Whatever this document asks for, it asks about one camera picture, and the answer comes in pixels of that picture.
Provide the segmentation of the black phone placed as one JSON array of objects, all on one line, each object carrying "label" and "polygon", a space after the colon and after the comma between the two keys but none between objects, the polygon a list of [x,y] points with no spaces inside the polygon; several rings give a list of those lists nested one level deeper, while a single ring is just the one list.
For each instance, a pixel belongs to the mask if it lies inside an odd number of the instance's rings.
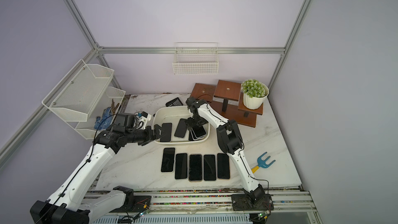
[{"label": "black phone placed", "polygon": [[192,154],[189,156],[189,181],[202,181],[203,166],[202,155]]},{"label": "black phone placed", "polygon": [[178,153],[175,158],[175,179],[188,178],[188,154]]},{"label": "black phone placed", "polygon": [[174,147],[168,147],[163,149],[161,172],[171,173],[174,171],[175,164],[175,151]]}]

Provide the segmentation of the blue case phone large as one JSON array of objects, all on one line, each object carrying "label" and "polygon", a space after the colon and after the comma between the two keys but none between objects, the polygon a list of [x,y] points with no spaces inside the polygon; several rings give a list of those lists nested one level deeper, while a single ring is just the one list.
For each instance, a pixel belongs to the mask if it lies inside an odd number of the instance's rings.
[{"label": "blue case phone large", "polygon": [[203,126],[195,126],[189,131],[189,141],[202,140],[207,135]]}]

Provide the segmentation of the black phone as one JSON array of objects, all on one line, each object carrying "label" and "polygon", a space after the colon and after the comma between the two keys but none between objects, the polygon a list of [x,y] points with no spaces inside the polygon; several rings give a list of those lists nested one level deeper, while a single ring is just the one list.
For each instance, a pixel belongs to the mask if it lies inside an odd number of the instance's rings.
[{"label": "black phone", "polygon": [[174,133],[174,137],[181,138],[181,139],[183,139],[185,137],[187,129],[188,129],[187,125],[186,125],[186,121],[187,121],[187,119],[183,119],[183,118],[181,118],[179,120],[176,131]]}]

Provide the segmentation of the pink case phone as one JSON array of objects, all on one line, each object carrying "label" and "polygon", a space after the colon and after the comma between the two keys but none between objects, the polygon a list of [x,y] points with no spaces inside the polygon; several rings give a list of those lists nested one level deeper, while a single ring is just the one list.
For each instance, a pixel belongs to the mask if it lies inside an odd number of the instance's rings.
[{"label": "pink case phone", "polygon": [[217,154],[217,178],[230,179],[230,158],[225,153]]}]

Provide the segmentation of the light blue case phone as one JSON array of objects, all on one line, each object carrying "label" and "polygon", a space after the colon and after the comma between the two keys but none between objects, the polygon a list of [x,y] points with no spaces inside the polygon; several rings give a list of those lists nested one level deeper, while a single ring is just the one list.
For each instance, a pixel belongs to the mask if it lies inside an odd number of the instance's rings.
[{"label": "light blue case phone", "polygon": [[205,181],[215,181],[217,179],[217,166],[215,155],[204,155],[203,173],[203,178]]}]

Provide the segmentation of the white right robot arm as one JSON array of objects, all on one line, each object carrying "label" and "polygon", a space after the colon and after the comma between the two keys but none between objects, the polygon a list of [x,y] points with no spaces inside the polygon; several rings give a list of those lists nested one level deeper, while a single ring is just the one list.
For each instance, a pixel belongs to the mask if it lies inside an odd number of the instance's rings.
[{"label": "white right robot arm", "polygon": [[253,208],[260,206],[266,200],[266,192],[247,162],[238,123],[217,113],[205,100],[189,97],[186,105],[190,112],[188,129],[206,123],[215,128],[220,150],[232,159],[239,172],[246,201]]}]

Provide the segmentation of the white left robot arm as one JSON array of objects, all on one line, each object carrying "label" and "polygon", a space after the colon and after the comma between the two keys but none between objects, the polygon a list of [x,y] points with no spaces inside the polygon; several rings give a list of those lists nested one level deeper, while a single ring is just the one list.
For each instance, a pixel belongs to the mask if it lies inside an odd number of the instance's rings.
[{"label": "white left robot arm", "polygon": [[131,188],[117,186],[108,194],[86,204],[84,196],[104,166],[129,143],[145,146],[163,133],[153,128],[134,125],[133,115],[116,115],[116,123],[96,135],[83,161],[69,178],[45,201],[36,201],[30,209],[37,224],[91,224],[114,211],[128,212],[139,207]]}]

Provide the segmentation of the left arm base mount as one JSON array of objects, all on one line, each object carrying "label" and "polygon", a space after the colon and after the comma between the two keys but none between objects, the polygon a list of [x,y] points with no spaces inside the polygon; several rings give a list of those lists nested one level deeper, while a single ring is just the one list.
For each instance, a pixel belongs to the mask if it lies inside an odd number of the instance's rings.
[{"label": "left arm base mount", "polygon": [[134,190],[123,187],[116,187],[114,190],[121,191],[125,194],[125,200],[120,208],[115,208],[111,213],[141,213],[147,210],[151,203],[151,196],[136,196]]}]

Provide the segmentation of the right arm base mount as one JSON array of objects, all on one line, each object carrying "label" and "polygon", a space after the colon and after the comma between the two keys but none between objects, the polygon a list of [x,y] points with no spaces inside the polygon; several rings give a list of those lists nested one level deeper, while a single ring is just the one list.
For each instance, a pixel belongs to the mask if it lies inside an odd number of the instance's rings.
[{"label": "right arm base mount", "polygon": [[272,197],[262,191],[231,195],[234,211],[273,211]]}]

